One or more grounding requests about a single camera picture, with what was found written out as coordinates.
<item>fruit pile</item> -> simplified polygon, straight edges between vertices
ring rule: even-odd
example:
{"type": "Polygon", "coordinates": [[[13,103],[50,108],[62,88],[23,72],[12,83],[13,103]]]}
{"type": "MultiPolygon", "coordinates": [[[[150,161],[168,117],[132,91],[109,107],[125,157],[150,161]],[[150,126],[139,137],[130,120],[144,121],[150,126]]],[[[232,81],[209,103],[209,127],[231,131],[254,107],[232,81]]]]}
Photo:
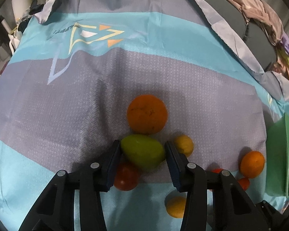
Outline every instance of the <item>fruit pile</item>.
{"type": "Polygon", "coordinates": [[[149,137],[161,131],[168,119],[165,104],[153,95],[136,97],[127,109],[127,120],[135,134],[121,140],[128,162],[119,165],[114,186],[123,191],[135,188],[141,171],[153,171],[165,160],[161,143],[149,137]]]}
{"type": "MultiPolygon", "coordinates": [[[[264,156],[258,151],[250,151],[243,157],[240,164],[240,172],[244,177],[239,179],[238,182],[245,191],[249,188],[249,179],[254,179],[260,175],[264,169],[264,164],[264,156]]],[[[217,168],[212,170],[212,172],[219,173],[222,170],[222,168],[217,168]]]]}
{"type": "MultiPolygon", "coordinates": [[[[151,172],[165,160],[165,150],[161,143],[149,135],[160,132],[168,119],[165,104],[153,95],[136,97],[127,109],[127,121],[134,134],[121,140],[121,148],[127,162],[118,166],[114,186],[122,191],[135,188],[142,171],[151,172]]],[[[175,138],[174,144],[180,153],[190,156],[194,149],[193,141],[187,135],[175,138]]],[[[250,185],[249,179],[260,175],[264,168],[264,156],[258,151],[247,153],[240,164],[240,172],[244,176],[238,182],[244,190],[250,185]]],[[[219,173],[223,169],[214,169],[219,173]]],[[[186,198],[174,197],[166,204],[169,215],[182,218],[186,198]]]]}

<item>printed logo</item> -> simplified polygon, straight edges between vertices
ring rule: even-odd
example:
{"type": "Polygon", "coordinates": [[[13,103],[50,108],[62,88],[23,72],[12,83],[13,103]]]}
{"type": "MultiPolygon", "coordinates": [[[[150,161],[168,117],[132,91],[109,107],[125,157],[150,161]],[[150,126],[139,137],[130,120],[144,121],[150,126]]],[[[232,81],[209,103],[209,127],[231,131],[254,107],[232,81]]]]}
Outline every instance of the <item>printed logo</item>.
{"type": "Polygon", "coordinates": [[[123,40],[123,39],[109,39],[111,37],[118,36],[124,32],[122,30],[111,29],[111,26],[99,25],[98,33],[96,33],[95,31],[88,31],[88,30],[89,29],[91,29],[91,30],[97,29],[97,26],[82,25],[82,24],[79,24],[77,22],[74,25],[76,25],[78,27],[73,27],[73,29],[72,29],[69,54],[71,53],[73,46],[77,42],[83,42],[85,44],[91,44],[91,43],[96,42],[96,41],[103,41],[103,40],[108,39],[107,45],[108,45],[108,47],[111,47],[114,44],[117,44],[118,42],[123,40]],[[74,40],[74,35],[75,35],[75,32],[78,28],[80,28],[82,30],[80,33],[80,36],[82,36],[82,38],[78,38],[78,39],[74,40]],[[87,39],[87,38],[91,38],[93,36],[95,36],[96,39],[91,40],[91,41],[84,40],[84,38],[87,39]]]}
{"type": "MultiPolygon", "coordinates": [[[[74,25],[71,25],[68,28],[65,28],[63,30],[58,30],[58,31],[56,30],[54,31],[54,34],[65,33],[65,32],[68,32],[70,29],[72,29],[72,33],[71,33],[68,54],[72,52],[73,47],[77,42],[83,42],[85,44],[92,44],[94,42],[107,40],[107,46],[108,48],[110,48],[111,46],[123,40],[123,39],[111,39],[112,37],[122,34],[124,32],[122,30],[112,29],[111,26],[106,26],[106,25],[99,25],[99,27],[97,28],[97,26],[82,25],[82,24],[79,24],[78,22],[74,23],[74,25]],[[77,36],[78,34],[76,34],[76,30],[78,31],[81,30],[79,36],[77,36]]],[[[60,49],[62,48],[62,46],[63,45],[60,44],[53,58],[47,84],[50,84],[52,81],[54,81],[56,78],[58,78],[68,69],[68,67],[70,66],[72,57],[76,53],[76,51],[74,51],[71,54],[68,64],[62,70],[55,73],[56,64],[57,64],[60,49]]]]}

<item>blue fabric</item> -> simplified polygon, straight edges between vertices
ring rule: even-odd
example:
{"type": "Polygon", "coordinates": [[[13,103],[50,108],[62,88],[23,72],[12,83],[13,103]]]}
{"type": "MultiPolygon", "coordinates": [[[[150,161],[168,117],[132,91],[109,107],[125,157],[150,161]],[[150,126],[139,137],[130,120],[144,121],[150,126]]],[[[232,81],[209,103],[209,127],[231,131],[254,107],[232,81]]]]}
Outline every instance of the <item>blue fabric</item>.
{"type": "Polygon", "coordinates": [[[17,231],[54,173],[0,141],[0,220],[17,231]]]}
{"type": "MultiPolygon", "coordinates": [[[[284,113],[275,100],[270,105],[268,92],[238,63],[234,55],[229,54],[228,47],[211,29],[158,12],[54,13],[47,25],[32,19],[9,65],[23,60],[43,60],[55,56],[67,58],[72,54],[69,54],[71,34],[67,32],[72,30],[69,27],[75,22],[97,27],[100,24],[115,25],[117,30],[124,31],[118,35],[118,39],[124,38],[124,41],[113,47],[186,61],[253,85],[265,105],[271,106],[280,117],[284,113]],[[68,28],[67,32],[58,33],[68,28]],[[64,46],[66,50],[58,53],[58,45],[64,46]],[[202,55],[207,51],[212,53],[210,60],[207,55],[202,55]]],[[[81,48],[94,56],[103,55],[109,50],[104,41],[97,43],[94,48],[78,42],[74,48],[81,48]]]]}
{"type": "MultiPolygon", "coordinates": [[[[72,30],[70,26],[76,21],[79,24],[97,27],[100,24],[113,25],[113,28],[124,31],[118,35],[118,39],[124,38],[124,41],[111,48],[121,47],[129,51],[190,62],[253,85],[261,101],[272,111],[279,116],[282,116],[284,112],[289,114],[289,102],[271,100],[268,92],[250,76],[234,55],[229,54],[228,47],[212,30],[157,12],[55,13],[47,25],[40,25],[33,18],[9,65],[17,65],[17,62],[28,59],[41,60],[55,56],[67,58],[77,49],[95,56],[103,55],[109,50],[105,41],[99,42],[94,48],[78,42],[69,52],[71,34],[67,32],[72,30]],[[65,51],[57,51],[59,44],[64,47],[65,51]],[[209,60],[202,55],[207,51],[212,53],[209,60]]],[[[22,156],[0,141],[0,219],[9,231],[18,230],[27,212],[53,175],[53,172],[22,156]]],[[[251,181],[251,188],[248,190],[251,198],[255,201],[264,198],[276,208],[283,206],[285,197],[270,198],[258,193],[264,191],[264,181],[263,176],[251,181]]],[[[130,192],[120,192],[112,188],[109,193],[102,194],[105,220],[109,230],[121,231],[126,227],[130,230],[154,230],[153,227],[156,225],[158,229],[155,230],[179,230],[181,220],[168,216],[164,207],[165,196],[173,189],[171,183],[141,184],[130,192]]]]}

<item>green mango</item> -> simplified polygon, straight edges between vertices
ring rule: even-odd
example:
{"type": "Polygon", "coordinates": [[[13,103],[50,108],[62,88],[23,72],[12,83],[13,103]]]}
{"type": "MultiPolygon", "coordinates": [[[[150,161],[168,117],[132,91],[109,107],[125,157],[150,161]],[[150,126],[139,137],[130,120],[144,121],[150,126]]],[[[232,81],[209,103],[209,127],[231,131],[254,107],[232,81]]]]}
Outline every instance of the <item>green mango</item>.
{"type": "Polygon", "coordinates": [[[121,140],[126,158],[144,171],[152,171],[165,160],[165,149],[157,140],[140,134],[121,140]]]}

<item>pink cloth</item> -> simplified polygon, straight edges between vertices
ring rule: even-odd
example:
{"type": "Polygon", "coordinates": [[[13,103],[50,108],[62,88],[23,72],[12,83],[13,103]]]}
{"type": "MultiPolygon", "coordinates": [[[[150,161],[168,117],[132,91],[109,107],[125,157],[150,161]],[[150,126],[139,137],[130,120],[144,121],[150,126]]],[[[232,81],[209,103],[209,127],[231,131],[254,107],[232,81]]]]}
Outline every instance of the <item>pink cloth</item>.
{"type": "Polygon", "coordinates": [[[276,12],[263,0],[228,0],[243,15],[246,23],[254,19],[267,35],[270,43],[276,45],[283,37],[284,27],[276,12]]]}

